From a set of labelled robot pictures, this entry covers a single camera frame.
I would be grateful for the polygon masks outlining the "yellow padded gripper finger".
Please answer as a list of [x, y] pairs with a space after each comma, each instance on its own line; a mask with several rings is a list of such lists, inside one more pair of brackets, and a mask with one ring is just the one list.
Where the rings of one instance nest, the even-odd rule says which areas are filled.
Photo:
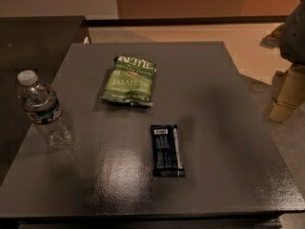
[[267, 117], [273, 122], [287, 121], [305, 102], [305, 66], [293, 64], [286, 72], [276, 71], [272, 83], [272, 102]]
[[271, 33], [267, 34], [261, 39], [259, 45], [268, 49], [279, 48], [281, 45], [283, 27], [283, 24], [276, 27]]

